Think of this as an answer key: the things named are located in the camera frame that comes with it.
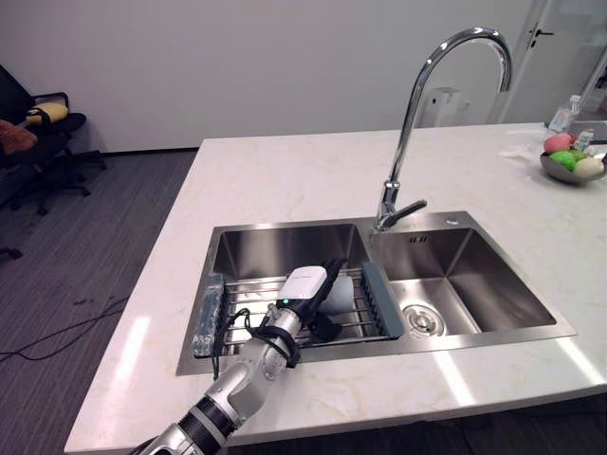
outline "pillow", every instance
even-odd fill
[[[26,120],[32,125],[49,125],[67,117],[67,108],[58,102],[41,102],[28,110]]]
[[[4,149],[4,155],[29,150],[36,145],[36,142],[38,137],[25,128],[0,120],[0,144]]]

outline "drain strainer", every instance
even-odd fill
[[[402,313],[414,337],[437,337],[445,332],[443,319],[427,306],[410,305],[404,308]]]

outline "fruit bowl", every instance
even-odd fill
[[[576,175],[570,171],[568,171],[560,162],[555,161],[550,157],[550,154],[544,152],[540,155],[540,162],[542,163],[543,170],[553,178],[560,180],[565,183],[572,183],[575,185],[580,185],[586,182],[591,182],[592,180],[597,180],[602,178],[607,173],[607,166],[599,175],[594,175],[592,177],[581,177]]]

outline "pink fruit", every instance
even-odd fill
[[[547,154],[553,154],[555,152],[562,152],[563,150],[569,150],[571,145],[571,136],[567,133],[560,133],[553,135],[543,142],[543,150]]]

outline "door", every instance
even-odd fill
[[[498,121],[549,121],[580,95],[607,46],[607,0],[536,0]]]

